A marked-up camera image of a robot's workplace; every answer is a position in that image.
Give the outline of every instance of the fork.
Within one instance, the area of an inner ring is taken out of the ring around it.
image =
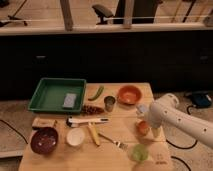
[[[115,144],[117,147],[119,147],[119,148],[121,148],[123,150],[126,150],[127,147],[128,147],[127,144],[125,144],[125,143],[123,143],[121,141],[115,141],[115,140],[113,140],[113,139],[111,139],[109,137],[106,137],[105,135],[103,135],[101,133],[98,133],[98,135],[101,136],[101,137],[103,137],[103,138],[105,138],[106,140],[110,141],[111,143]]]

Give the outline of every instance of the wooden handle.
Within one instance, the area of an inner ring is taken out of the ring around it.
[[[92,138],[93,138],[95,144],[96,144],[97,146],[100,146],[101,143],[100,143],[100,140],[99,140],[99,136],[98,136],[98,132],[97,132],[97,130],[96,130],[95,124],[89,122],[89,123],[88,123],[88,128],[89,128],[89,130],[90,130],[90,132],[91,132],[91,135],[92,135]]]

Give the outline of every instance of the chili pepper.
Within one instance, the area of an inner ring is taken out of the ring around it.
[[[102,86],[102,85],[99,86],[97,93],[93,97],[88,98],[88,100],[89,101],[96,100],[101,95],[101,93],[103,92],[103,90],[104,90],[104,86]]]

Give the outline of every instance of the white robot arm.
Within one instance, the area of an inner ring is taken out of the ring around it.
[[[213,123],[177,110],[178,105],[179,100],[175,95],[166,94],[150,104],[144,119],[153,128],[160,127],[162,121],[168,122],[213,148]]]

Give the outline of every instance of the tray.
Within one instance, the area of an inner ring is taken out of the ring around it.
[[[85,79],[42,78],[32,96],[28,109],[45,113],[80,113],[85,94]],[[73,108],[63,108],[67,93],[77,95]]]

